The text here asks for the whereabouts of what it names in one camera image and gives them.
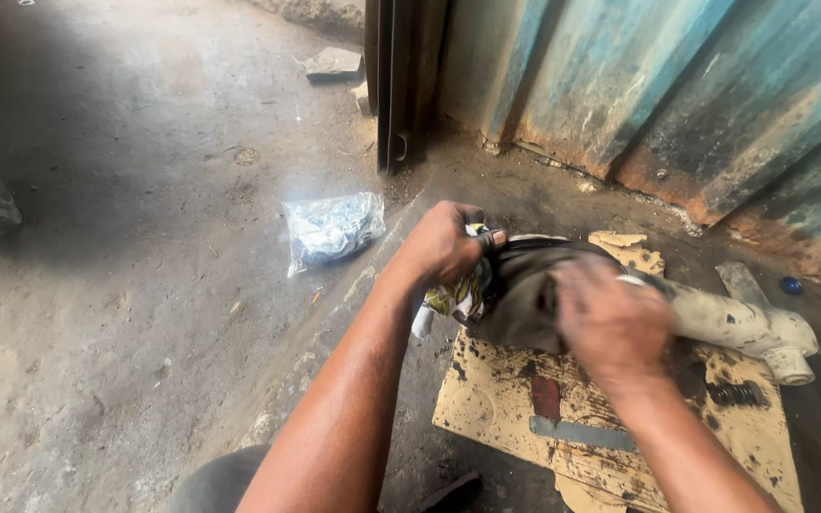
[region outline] plastic bag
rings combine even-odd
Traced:
[[[349,255],[385,233],[385,204],[372,192],[287,202],[284,213],[290,232],[287,277]]]

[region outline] hand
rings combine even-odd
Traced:
[[[451,283],[470,273],[484,253],[506,243],[502,230],[477,237],[464,231],[464,225],[485,221],[482,208],[440,201],[420,219],[387,268],[414,276],[425,288]]]
[[[599,387],[610,396],[637,380],[666,376],[661,357],[673,313],[652,286],[617,280],[601,256],[584,255],[558,264],[556,329]]]

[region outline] corrugated metal sheet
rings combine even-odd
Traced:
[[[458,0],[443,69],[440,109],[488,139],[821,276],[821,0]]]

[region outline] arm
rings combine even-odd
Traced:
[[[674,512],[780,509],[691,414],[661,357],[673,323],[654,288],[597,256],[552,271],[557,328],[641,450]]]
[[[450,202],[423,216],[290,415],[238,513],[375,511],[412,316],[424,290],[471,272],[506,241],[502,232],[464,233],[484,217]]]

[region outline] dirty floor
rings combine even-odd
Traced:
[[[0,241],[0,511],[157,511],[200,464],[273,441],[440,197],[512,231],[641,230],[668,277],[722,293],[713,266],[742,259],[821,342],[821,287],[784,296],[780,261],[523,152],[439,133],[378,179],[354,84],[309,86],[296,63],[332,44],[245,1],[0,2],[0,178],[27,217]],[[280,202],[363,190],[385,194],[390,237],[287,279]],[[381,510],[475,468],[473,510],[563,511],[549,471],[430,424],[454,329],[410,344]],[[821,511],[821,354],[811,365],[784,401]]]

